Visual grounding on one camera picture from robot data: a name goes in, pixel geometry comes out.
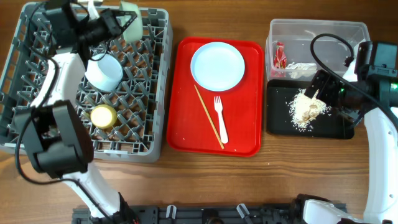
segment wooden chopstick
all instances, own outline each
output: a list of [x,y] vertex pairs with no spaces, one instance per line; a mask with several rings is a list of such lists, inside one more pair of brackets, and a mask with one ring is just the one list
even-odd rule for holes
[[198,96],[199,96],[199,100],[200,100],[200,102],[201,102],[201,105],[203,106],[203,109],[205,109],[205,112],[206,112],[207,118],[209,119],[209,121],[210,121],[210,124],[211,124],[211,127],[213,128],[213,131],[214,131],[214,133],[216,134],[216,137],[217,137],[218,143],[220,144],[221,148],[222,148],[222,149],[224,149],[224,145],[223,145],[223,143],[221,142],[220,136],[218,135],[217,129],[216,129],[216,127],[214,126],[214,123],[213,123],[213,121],[211,120],[211,117],[210,117],[209,111],[207,111],[207,108],[206,108],[205,102],[203,102],[203,99],[201,98],[201,95],[200,95],[200,93],[199,93],[199,90],[198,90],[197,86],[196,86],[195,84],[194,84],[193,86],[194,86],[194,87],[195,87],[195,89],[197,90],[197,93],[198,93]]

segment white fork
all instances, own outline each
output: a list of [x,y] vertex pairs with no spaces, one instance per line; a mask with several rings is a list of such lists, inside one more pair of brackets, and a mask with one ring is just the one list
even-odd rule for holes
[[214,97],[214,108],[218,113],[218,123],[220,124],[220,137],[222,143],[228,142],[228,135],[226,134],[224,118],[223,118],[223,104],[221,102],[220,96]]

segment gray dish rack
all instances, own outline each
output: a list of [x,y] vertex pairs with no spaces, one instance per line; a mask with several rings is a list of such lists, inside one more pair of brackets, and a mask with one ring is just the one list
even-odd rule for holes
[[[14,153],[18,137],[12,123],[14,113],[27,108],[37,96],[48,69],[47,61],[24,45],[27,38],[31,38],[34,47],[41,52],[46,53],[50,47],[51,25],[42,15],[43,9],[34,14],[30,24],[34,34],[26,35],[29,17],[36,4],[30,2],[22,8],[0,79],[0,149],[10,153]],[[117,6],[101,6],[98,10],[105,8],[118,9]],[[83,78],[76,94],[76,112],[91,136],[97,159],[155,162],[160,156],[164,91],[173,32],[166,10],[140,10],[143,38],[135,44],[127,44],[118,38],[109,45],[110,54],[124,67],[124,76],[117,89],[100,91]],[[100,54],[105,49],[106,44],[101,44],[91,50]],[[101,104],[117,111],[118,120],[112,128],[98,129],[90,121],[90,111]]]

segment candy wrapper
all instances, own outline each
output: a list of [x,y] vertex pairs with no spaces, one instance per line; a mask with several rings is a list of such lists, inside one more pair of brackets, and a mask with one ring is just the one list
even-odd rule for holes
[[[282,42],[276,43],[276,53],[274,57],[275,68],[286,68],[287,59],[284,53],[284,48],[285,48],[284,43]],[[285,77],[285,73],[272,71],[271,77]]]

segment wooden tabletop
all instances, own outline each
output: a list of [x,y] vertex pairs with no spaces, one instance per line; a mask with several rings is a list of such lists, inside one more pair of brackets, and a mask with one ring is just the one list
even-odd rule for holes
[[[5,62],[26,2],[0,2],[0,66]],[[372,40],[397,42],[398,17],[396,7],[392,7],[394,3],[137,2],[141,7],[158,7],[169,12],[174,31],[172,64],[178,43],[188,36],[252,40],[264,47],[269,23],[275,18],[361,21],[368,26]],[[104,5],[117,4],[117,0],[105,0]],[[349,212],[358,217],[365,208],[369,153],[363,125],[356,128],[351,140],[275,136],[264,131],[261,150],[250,158],[177,152],[167,145],[165,137],[163,142],[162,154],[155,164],[96,161],[101,173],[130,205],[259,205],[290,202],[303,193],[347,203]],[[34,172],[25,156],[21,158],[28,175],[46,179]],[[72,209],[81,206],[80,198],[64,184],[45,187],[28,184],[18,176],[13,156],[0,152],[0,223],[70,223]]]

